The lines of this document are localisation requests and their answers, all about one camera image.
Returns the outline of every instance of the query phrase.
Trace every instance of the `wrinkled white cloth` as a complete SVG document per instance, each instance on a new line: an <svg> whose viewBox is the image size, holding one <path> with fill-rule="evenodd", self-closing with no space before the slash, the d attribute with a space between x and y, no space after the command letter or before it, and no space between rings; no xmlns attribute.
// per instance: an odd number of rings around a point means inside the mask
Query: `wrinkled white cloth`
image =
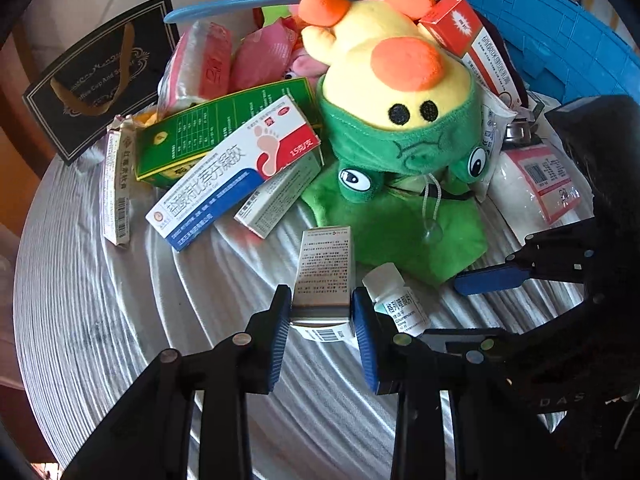
<svg viewBox="0 0 640 480"><path fill-rule="evenodd" d="M101 155L95 146L69 168L53 160L18 255L18 357L38 423L62 465L159 351L210 349L267 308L279 283L292 285L302 231L313 225L311 211L298 201L261 241L227 214L176 253L144 218L158 192L135 183L131 241L117 248L100 234ZM500 263L519 248L490 200L480 211L489 251L477 267ZM571 215L567 221L588 218L590 200ZM358 277L368 270L358 266ZM462 298L449 285L434 290L410 278L407 284L435 328L524 332L578 304L582 293L580 286L530 281L516 290ZM248 398L256 474L270 480L388 479L396 402L396 396L368 391L355 348L290 331L274 392ZM452 449L450 419L445 425ZM193 435L196 446L197 430ZM448 469L451 478L452 453Z"/></svg>

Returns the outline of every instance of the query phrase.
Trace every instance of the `red box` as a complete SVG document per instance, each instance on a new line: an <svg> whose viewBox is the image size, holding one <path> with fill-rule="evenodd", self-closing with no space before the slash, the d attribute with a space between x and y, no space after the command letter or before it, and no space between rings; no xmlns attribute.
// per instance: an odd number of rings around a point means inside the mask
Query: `red box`
<svg viewBox="0 0 640 480"><path fill-rule="evenodd" d="M420 23L509 108L522 106L507 65L466 0L440 0Z"/></svg>

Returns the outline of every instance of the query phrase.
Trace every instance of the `yellow plush toy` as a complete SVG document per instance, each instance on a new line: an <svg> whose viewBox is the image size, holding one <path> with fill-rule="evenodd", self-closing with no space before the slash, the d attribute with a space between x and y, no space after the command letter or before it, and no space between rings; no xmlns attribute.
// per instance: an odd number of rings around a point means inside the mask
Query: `yellow plush toy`
<svg viewBox="0 0 640 480"><path fill-rule="evenodd" d="M329 65L318 84L324 125L340 160L340 190L366 202L385 174L431 175L445 168L480 178L476 82L414 20L434 0L302 0L307 52Z"/></svg>

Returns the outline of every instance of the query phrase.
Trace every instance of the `orange plush ear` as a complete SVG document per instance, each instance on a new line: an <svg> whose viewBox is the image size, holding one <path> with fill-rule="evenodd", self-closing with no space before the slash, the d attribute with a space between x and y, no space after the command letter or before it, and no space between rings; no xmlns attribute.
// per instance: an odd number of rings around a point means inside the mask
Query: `orange plush ear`
<svg viewBox="0 0 640 480"><path fill-rule="evenodd" d="M395 10L408 16L412 20L419 20L423 17L431 7L436 3L436 0L385 0Z"/></svg>
<svg viewBox="0 0 640 480"><path fill-rule="evenodd" d="M300 0L298 15L311 25L333 27L350 7L349 0Z"/></svg>

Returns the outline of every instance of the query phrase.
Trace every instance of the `white cloth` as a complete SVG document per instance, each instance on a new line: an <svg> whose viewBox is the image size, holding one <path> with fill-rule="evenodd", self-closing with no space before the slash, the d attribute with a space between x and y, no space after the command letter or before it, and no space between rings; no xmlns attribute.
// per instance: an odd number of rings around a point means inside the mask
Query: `white cloth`
<svg viewBox="0 0 640 480"><path fill-rule="evenodd" d="M312 225L299 201L260 241L227 214L175 253L144 218L157 192L135 183L131 242L117 248L100 235L101 158L98 146L70 168L55 158L18 255L18 357L38 423L63 465L159 351L210 349L267 308L279 283L292 285L302 231ZM497 264L519 245L490 200L480 211L489 251L476 266ZM590 214L587 199L574 219ZM358 277L368 270L358 266ZM559 283L469 298L449 285L407 284L436 328L524 332L581 301L579 286ZM367 390L356 349L291 331L274 392L248 399L254 468L277 480L388 479L395 416L396 396ZM446 430L451 449L450 420Z"/></svg>

